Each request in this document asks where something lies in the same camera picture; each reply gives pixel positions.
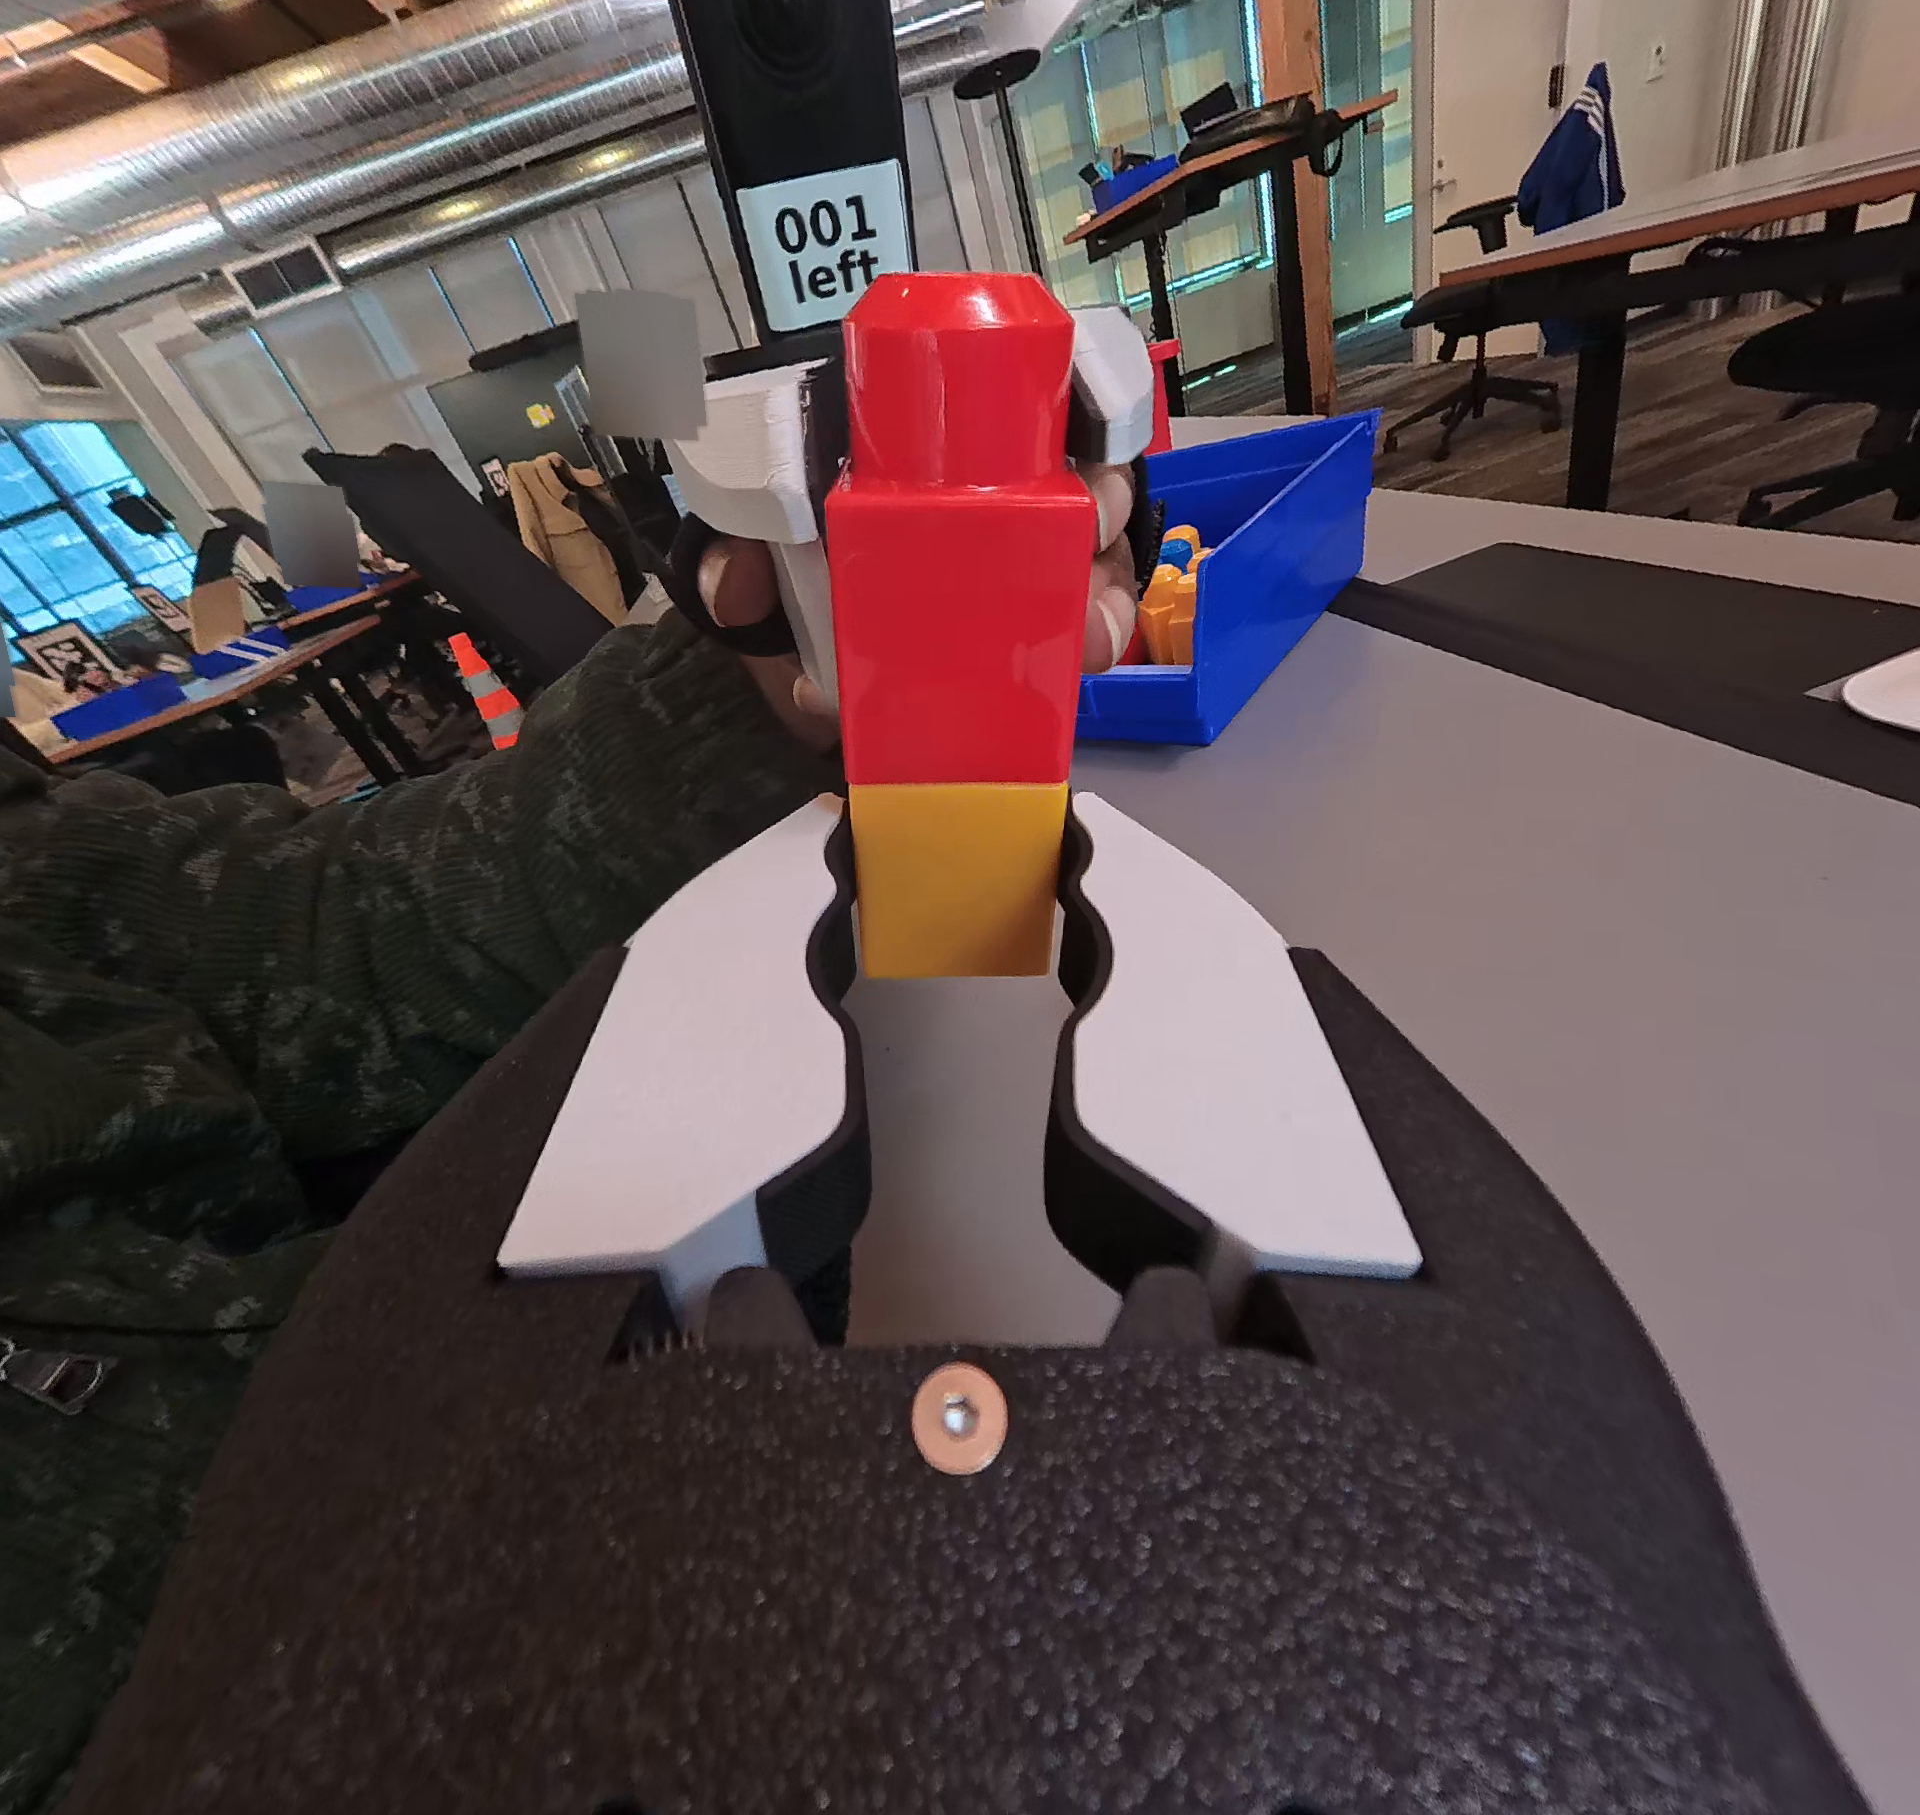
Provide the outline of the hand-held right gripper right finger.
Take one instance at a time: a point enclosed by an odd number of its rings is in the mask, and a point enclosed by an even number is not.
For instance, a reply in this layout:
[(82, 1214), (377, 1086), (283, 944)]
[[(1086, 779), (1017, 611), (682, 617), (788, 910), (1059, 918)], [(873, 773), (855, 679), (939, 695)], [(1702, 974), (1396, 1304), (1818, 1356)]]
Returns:
[(1424, 1256), (1281, 932), (1090, 793), (1069, 799), (1069, 994), (1048, 1224), (1124, 1294), (1152, 1268), (1240, 1308), (1255, 1278), (1409, 1282)]

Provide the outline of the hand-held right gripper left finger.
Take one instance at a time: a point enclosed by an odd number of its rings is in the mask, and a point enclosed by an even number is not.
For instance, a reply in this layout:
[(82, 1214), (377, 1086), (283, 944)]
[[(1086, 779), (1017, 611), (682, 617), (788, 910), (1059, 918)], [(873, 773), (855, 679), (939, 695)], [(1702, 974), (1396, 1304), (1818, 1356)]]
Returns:
[(682, 1322), (718, 1280), (794, 1286), (873, 1202), (853, 828), (819, 797), (690, 880), (628, 940), (496, 1268), (648, 1272)]

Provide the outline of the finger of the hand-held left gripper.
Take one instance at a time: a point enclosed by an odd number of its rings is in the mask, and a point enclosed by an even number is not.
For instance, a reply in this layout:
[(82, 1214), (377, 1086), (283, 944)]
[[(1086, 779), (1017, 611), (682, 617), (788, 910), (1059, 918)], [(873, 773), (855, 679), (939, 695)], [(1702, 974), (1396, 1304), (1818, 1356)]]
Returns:
[(796, 655), (838, 711), (832, 579), (825, 509), (846, 461), (846, 367), (814, 361), (712, 383), (697, 437), (664, 441), (685, 503), (670, 553), (677, 595), (693, 615), (706, 605), (701, 569), (720, 537), (772, 553), (781, 621), (760, 643), (735, 629), (739, 653)]
[(1081, 467), (1131, 467), (1156, 423), (1161, 379), (1148, 343), (1118, 307), (1072, 311), (1067, 457)]

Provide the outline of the pile of mega blocks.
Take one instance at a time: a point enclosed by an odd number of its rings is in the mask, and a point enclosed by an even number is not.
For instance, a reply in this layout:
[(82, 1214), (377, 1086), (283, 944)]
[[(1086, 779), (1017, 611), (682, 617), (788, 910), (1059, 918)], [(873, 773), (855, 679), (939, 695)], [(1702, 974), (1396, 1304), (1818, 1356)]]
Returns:
[(1199, 575), (1210, 555), (1193, 525), (1175, 527), (1163, 537), (1136, 617), (1142, 663), (1168, 671), (1193, 669)]

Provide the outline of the blue plastic bin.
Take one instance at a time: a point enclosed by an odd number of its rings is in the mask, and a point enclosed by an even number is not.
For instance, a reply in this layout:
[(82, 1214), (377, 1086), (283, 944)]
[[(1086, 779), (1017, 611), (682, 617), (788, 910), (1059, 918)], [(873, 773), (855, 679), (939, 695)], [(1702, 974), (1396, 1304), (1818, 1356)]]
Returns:
[(1316, 419), (1147, 459), (1144, 497), (1193, 527), (1195, 661), (1083, 681), (1076, 741), (1207, 747), (1266, 685), (1365, 561), (1380, 413)]

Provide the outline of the red mega block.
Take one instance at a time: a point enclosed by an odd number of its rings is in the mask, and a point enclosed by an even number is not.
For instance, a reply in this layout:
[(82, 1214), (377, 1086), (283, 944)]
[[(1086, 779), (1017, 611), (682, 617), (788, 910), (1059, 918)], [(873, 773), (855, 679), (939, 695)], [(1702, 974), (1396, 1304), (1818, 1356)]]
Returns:
[(886, 275), (842, 341), (826, 549), (849, 785), (1059, 787), (1098, 533), (1067, 455), (1075, 325), (1028, 277)]

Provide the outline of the orange mega block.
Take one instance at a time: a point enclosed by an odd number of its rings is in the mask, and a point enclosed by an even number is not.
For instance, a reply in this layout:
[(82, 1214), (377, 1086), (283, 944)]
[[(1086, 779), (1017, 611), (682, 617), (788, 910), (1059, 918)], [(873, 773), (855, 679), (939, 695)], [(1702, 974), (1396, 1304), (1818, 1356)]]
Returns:
[(1069, 785), (895, 783), (849, 793), (861, 962), (876, 980), (1042, 976)]

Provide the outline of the person's left forearm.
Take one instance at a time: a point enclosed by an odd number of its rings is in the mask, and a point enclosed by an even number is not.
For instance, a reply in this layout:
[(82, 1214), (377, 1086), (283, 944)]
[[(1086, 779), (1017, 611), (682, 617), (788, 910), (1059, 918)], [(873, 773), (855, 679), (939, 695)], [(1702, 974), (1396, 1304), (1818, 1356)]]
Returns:
[(241, 1242), (425, 1128), (601, 950), (838, 765), (678, 619), (618, 629), (517, 749), (307, 809), (4, 745), (4, 1224), (89, 1200)]

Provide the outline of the person's left hand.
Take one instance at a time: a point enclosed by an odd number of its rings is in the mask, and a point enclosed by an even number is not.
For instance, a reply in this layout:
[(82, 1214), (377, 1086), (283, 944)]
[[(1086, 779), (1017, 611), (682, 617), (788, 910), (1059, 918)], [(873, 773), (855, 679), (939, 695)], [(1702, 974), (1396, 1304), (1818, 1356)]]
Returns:
[[(1088, 463), (1072, 471), (1098, 511), (1081, 669), (1088, 677), (1103, 677), (1122, 661), (1138, 627), (1140, 583), (1129, 523), (1140, 477), (1131, 467)], [(716, 635), (760, 629), (785, 615), (777, 551), (770, 545), (715, 535), (698, 557), (693, 581)], [(804, 673), (796, 653), (740, 655), (739, 663), (781, 727), (810, 755), (828, 757), (841, 749), (842, 731), (834, 705)]]

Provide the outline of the black floor lamp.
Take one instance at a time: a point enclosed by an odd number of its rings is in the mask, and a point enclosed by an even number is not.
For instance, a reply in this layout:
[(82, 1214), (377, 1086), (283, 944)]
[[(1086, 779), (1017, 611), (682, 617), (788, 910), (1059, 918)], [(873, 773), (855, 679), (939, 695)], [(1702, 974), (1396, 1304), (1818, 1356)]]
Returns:
[(1046, 277), (1045, 249), (1039, 237), (1034, 203), (1028, 187), (1027, 167), (1021, 147), (1018, 119), (1014, 115), (1013, 93), (1027, 83), (1042, 65), (1039, 51), (998, 53), (971, 69), (952, 87), (952, 95), (962, 103), (990, 101), (996, 111), (998, 135), (1006, 163), (1006, 187), (1021, 225), (1021, 245), (1025, 267), (1037, 277)]

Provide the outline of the wooden pillar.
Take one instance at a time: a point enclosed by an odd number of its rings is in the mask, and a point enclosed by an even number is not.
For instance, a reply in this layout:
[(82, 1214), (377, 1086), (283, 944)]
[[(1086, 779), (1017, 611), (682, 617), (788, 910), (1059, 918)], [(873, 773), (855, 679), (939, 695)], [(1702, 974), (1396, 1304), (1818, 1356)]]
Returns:
[[(1295, 139), (1305, 139), (1327, 107), (1321, 7), (1323, 0), (1256, 0), (1262, 99), (1287, 111)], [(1336, 389), (1328, 187), (1298, 153), (1270, 175), (1270, 199), (1287, 413), (1327, 417)]]

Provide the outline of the orange traffic cone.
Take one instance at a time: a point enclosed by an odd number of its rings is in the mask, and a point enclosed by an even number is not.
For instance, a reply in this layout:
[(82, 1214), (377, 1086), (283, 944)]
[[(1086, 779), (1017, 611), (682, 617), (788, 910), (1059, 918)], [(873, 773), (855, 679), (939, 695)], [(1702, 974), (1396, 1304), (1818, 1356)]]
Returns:
[(509, 685), (496, 675), (481, 655), (472, 639), (458, 631), (446, 641), (454, 667), (472, 701), (481, 723), (486, 727), (494, 751), (517, 747), (523, 731), (523, 707)]

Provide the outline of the black office chair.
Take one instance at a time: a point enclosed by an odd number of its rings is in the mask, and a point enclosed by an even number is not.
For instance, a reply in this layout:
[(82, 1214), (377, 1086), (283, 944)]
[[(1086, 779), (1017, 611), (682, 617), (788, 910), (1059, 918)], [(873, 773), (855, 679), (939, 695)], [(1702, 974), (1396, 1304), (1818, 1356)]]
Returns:
[[(1508, 247), (1508, 221), (1516, 213), (1519, 201), (1519, 197), (1501, 197), (1467, 207), (1442, 223), (1434, 231), (1434, 237), (1473, 233), (1483, 255), (1490, 257), (1501, 253)], [(1513, 403), (1539, 413), (1542, 419), (1542, 435), (1556, 435), (1564, 427), (1559, 385), (1490, 375), (1487, 341), (1492, 333), (1492, 325), (1484, 315), (1464, 311), (1449, 313), (1440, 319), (1436, 329), (1442, 339), (1436, 355), (1438, 363), (1455, 363), (1464, 339), (1475, 341), (1475, 363), (1462, 385), (1446, 393), (1440, 401), (1405, 417), (1399, 425), (1384, 433), (1382, 451), (1386, 455), (1395, 455), (1399, 451), (1407, 431), (1423, 423), (1436, 421), (1440, 431), (1438, 443), (1432, 451), (1432, 461), (1446, 461), (1462, 425), (1484, 421), (1490, 401)]]
[(1853, 461), (1753, 489), (1739, 525), (1792, 531), (1889, 495), (1893, 519), (1919, 517), (1919, 295), (1822, 307), (1745, 341), (1727, 377), (1736, 389), (1870, 407), (1874, 425)]

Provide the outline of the blue jacket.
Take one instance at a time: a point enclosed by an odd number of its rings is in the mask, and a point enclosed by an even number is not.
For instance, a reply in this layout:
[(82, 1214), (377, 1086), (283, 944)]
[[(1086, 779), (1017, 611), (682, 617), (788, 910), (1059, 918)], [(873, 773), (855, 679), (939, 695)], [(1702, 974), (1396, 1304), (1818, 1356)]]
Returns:
[(1537, 239), (1626, 201), (1611, 69), (1597, 63), (1516, 191), (1516, 217)]

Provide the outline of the silver ventilation duct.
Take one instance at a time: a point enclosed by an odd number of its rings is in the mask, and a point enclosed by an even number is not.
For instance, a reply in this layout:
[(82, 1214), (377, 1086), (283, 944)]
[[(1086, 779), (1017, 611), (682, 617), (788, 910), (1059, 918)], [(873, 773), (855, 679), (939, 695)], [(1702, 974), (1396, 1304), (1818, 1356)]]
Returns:
[(1836, 0), (1735, 0), (1721, 171), (1808, 143), (1834, 9)]

